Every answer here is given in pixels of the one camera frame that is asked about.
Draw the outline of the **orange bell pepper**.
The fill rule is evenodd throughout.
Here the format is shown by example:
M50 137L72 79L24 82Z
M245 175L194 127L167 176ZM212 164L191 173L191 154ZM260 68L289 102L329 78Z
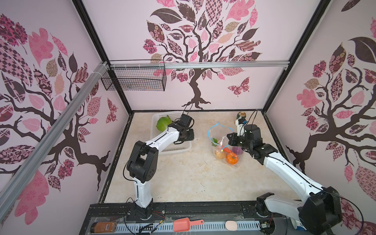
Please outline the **orange bell pepper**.
M239 157L237 154L231 152L231 153L228 153L227 156L226 156L226 162L230 165L235 165L239 162Z

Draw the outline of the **yellow brown potato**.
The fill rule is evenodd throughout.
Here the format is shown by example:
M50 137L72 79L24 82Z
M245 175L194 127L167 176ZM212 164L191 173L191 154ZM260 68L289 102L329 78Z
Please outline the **yellow brown potato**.
M226 158L226 152L222 151L222 149L215 149L214 150L214 156L221 160L221 159L225 159Z

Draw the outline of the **clear zip top bag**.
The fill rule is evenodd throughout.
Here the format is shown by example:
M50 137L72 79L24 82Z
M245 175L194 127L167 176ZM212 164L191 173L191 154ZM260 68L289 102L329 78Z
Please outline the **clear zip top bag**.
M227 134L233 132L232 128L217 123L208 129L208 138L215 159L231 168L238 168L244 151L241 147L229 145Z

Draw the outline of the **orange carrot with leaves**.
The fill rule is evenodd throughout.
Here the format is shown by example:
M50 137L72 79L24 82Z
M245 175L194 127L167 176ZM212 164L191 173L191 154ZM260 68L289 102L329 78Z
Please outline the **orange carrot with leaves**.
M226 147L225 143L223 142L224 140L221 139L221 140L217 140L216 138L212 138L211 139L211 144L212 144L212 147L213 147L213 151L215 149L222 149L222 151L226 152L226 154L228 153L231 153L232 151Z

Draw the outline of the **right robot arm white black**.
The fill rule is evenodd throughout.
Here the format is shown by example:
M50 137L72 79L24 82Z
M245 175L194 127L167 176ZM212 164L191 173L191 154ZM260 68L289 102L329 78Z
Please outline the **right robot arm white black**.
M272 170L299 197L297 201L265 193L257 198L256 212L259 216L266 217L272 213L287 216L299 221L313 235L321 235L342 222L338 191L313 181L289 163L275 147L265 144L255 124L244 125L239 131L227 134L228 144L242 148L261 165Z

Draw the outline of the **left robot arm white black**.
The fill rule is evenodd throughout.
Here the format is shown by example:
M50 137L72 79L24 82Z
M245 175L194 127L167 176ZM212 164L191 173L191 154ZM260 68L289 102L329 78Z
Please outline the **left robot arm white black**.
M166 128L153 139L134 144L125 170L129 172L129 181L135 186L135 203L141 209L152 205L150 180L155 175L159 153L169 145L179 145L194 140L194 119L187 114L182 114L177 120L172 121Z

